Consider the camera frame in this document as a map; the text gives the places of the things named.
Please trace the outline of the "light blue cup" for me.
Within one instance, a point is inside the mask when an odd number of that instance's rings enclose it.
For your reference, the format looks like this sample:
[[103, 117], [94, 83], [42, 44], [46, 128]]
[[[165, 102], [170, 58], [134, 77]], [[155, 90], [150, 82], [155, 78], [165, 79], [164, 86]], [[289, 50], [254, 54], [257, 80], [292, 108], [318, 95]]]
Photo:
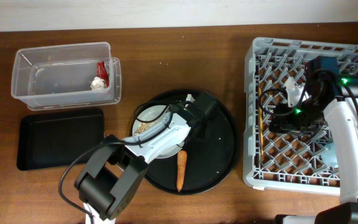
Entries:
[[337, 169], [339, 166], [338, 166], [338, 162], [337, 162], [337, 156], [336, 156], [336, 150], [335, 150], [334, 143], [333, 142], [328, 143], [324, 146], [324, 148], [326, 150], [321, 155], [322, 161], [327, 166]]

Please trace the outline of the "grey plate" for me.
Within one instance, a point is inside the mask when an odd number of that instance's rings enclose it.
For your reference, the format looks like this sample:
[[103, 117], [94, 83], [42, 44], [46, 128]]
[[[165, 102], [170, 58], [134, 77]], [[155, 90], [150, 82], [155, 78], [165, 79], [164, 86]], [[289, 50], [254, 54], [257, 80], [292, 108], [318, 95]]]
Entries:
[[[143, 110], [139, 115], [138, 118], [142, 121], [150, 121], [155, 119], [165, 108], [164, 105], [155, 105], [155, 106], [151, 106], [146, 108], [145, 110]], [[159, 117], [156, 121], [161, 121], [163, 120], [163, 116]], [[164, 153], [162, 153], [161, 155], [159, 155], [157, 157], [157, 159], [165, 159], [171, 156], [174, 156], [176, 153], [178, 153], [180, 150], [182, 150], [183, 146], [185, 145], [185, 142], [181, 142], [179, 144], [176, 144], [175, 146], [169, 147], [167, 151], [165, 151]]]

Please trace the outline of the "red sauce packet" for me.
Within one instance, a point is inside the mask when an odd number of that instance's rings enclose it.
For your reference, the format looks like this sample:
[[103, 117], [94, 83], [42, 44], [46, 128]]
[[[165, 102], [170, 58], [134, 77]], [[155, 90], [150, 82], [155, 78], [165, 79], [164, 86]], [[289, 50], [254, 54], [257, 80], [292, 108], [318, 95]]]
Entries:
[[109, 73], [103, 61], [97, 63], [96, 73], [97, 76], [104, 81], [105, 87], [109, 87]]

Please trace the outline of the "white napkin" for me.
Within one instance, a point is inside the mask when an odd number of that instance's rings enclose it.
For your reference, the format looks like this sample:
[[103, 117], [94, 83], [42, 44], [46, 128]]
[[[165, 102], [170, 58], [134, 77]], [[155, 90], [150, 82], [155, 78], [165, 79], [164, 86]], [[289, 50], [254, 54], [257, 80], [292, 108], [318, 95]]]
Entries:
[[90, 88], [92, 90], [103, 90], [107, 87], [106, 82], [104, 79], [95, 77], [94, 80], [91, 82]]

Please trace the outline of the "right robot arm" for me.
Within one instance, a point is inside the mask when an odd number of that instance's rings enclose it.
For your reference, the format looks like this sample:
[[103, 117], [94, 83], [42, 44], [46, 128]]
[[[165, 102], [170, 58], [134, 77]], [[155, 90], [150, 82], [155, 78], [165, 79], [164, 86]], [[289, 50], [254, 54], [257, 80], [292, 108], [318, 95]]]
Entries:
[[340, 204], [314, 217], [277, 215], [274, 223], [358, 223], [358, 76], [342, 75], [335, 57], [318, 56], [306, 64], [302, 90], [280, 89], [287, 103], [270, 112], [269, 130], [282, 134], [311, 131], [328, 124], [340, 176]]

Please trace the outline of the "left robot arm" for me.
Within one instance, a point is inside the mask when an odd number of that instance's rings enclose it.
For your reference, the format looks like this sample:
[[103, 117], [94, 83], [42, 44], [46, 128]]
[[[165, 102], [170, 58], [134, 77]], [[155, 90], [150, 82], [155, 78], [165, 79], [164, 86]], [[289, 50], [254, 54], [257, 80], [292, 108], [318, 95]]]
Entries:
[[74, 183], [87, 223], [112, 223], [133, 199], [149, 164], [175, 155], [174, 147], [199, 131], [217, 105], [204, 91], [195, 99], [163, 101], [149, 128], [122, 140], [106, 138], [93, 148]]

